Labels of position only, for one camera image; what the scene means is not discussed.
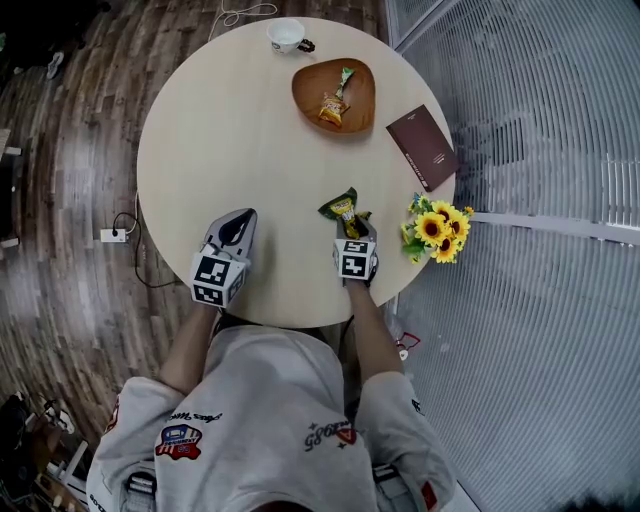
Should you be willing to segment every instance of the brown book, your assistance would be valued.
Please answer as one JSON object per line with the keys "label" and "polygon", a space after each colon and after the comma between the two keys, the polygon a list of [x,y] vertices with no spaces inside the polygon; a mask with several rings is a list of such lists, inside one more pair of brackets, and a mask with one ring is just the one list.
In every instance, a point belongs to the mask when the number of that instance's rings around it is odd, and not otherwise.
{"label": "brown book", "polygon": [[427,107],[394,121],[387,130],[427,192],[437,189],[460,164]]}

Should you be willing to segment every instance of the coffee cup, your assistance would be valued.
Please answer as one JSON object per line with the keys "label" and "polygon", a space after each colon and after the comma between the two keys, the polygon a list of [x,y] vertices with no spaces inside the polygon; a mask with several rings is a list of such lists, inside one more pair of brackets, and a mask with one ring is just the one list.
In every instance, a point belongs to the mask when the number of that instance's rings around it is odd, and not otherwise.
{"label": "coffee cup", "polygon": [[311,53],[316,45],[304,38],[304,25],[293,18],[280,18],[267,27],[267,36],[276,53],[289,53],[300,50]]}

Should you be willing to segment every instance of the snack wrapper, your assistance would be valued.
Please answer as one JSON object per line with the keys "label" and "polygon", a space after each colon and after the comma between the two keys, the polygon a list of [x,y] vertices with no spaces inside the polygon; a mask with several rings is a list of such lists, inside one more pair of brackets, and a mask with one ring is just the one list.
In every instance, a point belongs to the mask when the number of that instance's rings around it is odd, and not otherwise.
{"label": "snack wrapper", "polygon": [[[331,220],[344,220],[344,231],[349,238],[358,240],[362,233],[358,232],[356,223],[355,206],[358,200],[356,189],[351,187],[344,194],[323,204],[318,211]],[[371,212],[359,212],[358,217],[367,220],[371,216]]]}
{"label": "snack wrapper", "polygon": [[335,124],[338,128],[342,126],[342,114],[349,110],[349,105],[343,101],[344,86],[351,75],[355,73],[354,69],[342,68],[342,80],[335,94],[324,94],[324,101],[318,117],[324,121]]}

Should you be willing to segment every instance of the round table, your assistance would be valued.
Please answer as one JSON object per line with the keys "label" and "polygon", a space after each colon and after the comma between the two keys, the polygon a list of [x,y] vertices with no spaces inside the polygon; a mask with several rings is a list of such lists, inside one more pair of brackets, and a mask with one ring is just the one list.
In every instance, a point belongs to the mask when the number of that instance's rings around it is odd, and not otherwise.
{"label": "round table", "polygon": [[[442,110],[418,73],[391,48],[346,25],[298,18],[316,51],[276,54],[271,20],[203,46],[169,78],[145,122],[138,153],[140,204],[173,271],[189,282],[209,224],[239,208],[258,212],[251,273],[230,312],[280,327],[338,323],[351,315],[333,265],[336,223],[317,209],[349,187],[373,212],[380,267],[377,304],[424,266],[401,253],[399,225],[420,183],[386,126],[426,105],[451,144]],[[298,111],[295,72],[340,57],[365,62],[376,81],[374,127],[364,136],[320,133]],[[432,198],[451,201],[452,176]]]}

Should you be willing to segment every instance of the wooden bowl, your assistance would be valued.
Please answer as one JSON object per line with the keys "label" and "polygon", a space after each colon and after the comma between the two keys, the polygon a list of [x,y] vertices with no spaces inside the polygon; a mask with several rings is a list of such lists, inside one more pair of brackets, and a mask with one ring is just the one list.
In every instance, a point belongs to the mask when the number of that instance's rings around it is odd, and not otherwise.
{"label": "wooden bowl", "polygon": [[[342,114],[342,127],[318,118],[324,93],[335,94],[342,68],[355,69],[344,87],[344,101],[351,108]],[[298,70],[291,82],[293,99],[300,112],[314,125],[334,133],[357,133],[370,129],[376,113],[376,83],[373,73],[357,59],[335,59]]]}

